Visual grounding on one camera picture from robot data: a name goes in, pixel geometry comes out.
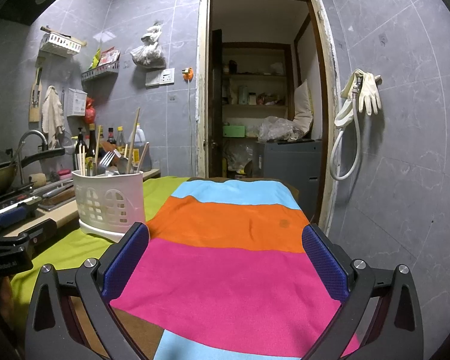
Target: dark door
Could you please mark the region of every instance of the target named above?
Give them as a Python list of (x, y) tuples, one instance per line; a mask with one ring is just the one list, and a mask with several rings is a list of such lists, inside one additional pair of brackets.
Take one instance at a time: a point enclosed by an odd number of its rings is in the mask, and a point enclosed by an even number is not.
[(222, 30), (211, 32), (208, 95), (208, 176), (222, 175)]

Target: green box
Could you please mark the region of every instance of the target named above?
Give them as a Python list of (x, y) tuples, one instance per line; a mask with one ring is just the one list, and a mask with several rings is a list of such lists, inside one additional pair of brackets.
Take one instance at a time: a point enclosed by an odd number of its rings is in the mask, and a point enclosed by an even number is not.
[(224, 137), (245, 137), (245, 126), (223, 126)]

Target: plastic jug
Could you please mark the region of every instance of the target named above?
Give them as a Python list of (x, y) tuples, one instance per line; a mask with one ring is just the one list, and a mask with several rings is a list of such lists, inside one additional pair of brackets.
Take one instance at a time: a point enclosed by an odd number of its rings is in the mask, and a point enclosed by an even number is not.
[[(128, 139), (128, 146), (130, 147), (130, 143), (132, 141), (132, 136)], [(147, 140), (145, 139), (145, 133), (140, 128), (140, 124), (137, 124), (137, 132), (135, 133), (135, 139), (133, 140), (133, 155), (132, 155), (132, 165), (136, 168), (138, 163), (140, 162), (140, 157), (142, 156), (143, 149), (145, 148), (145, 144)], [(152, 159), (150, 158), (150, 149), (145, 154), (145, 158), (143, 159), (142, 166), (140, 167), (141, 171), (147, 172), (152, 169)]]

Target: orange stripe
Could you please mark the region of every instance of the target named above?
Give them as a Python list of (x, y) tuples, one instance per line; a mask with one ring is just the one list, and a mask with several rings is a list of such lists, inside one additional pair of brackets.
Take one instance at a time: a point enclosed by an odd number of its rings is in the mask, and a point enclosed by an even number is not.
[(310, 222), (281, 204), (201, 203), (170, 196), (147, 222), (152, 238), (190, 246), (303, 253), (302, 230)]

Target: pan handle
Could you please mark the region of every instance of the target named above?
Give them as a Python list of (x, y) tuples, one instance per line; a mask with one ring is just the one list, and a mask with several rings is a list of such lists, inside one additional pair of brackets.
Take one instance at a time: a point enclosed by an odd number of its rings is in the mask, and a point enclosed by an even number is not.
[(46, 158), (58, 157), (64, 154), (65, 154), (64, 148), (40, 151), (36, 154), (26, 156), (24, 159), (22, 159), (22, 167), (26, 167), (27, 165), (30, 165), (32, 162), (35, 161), (44, 160)]

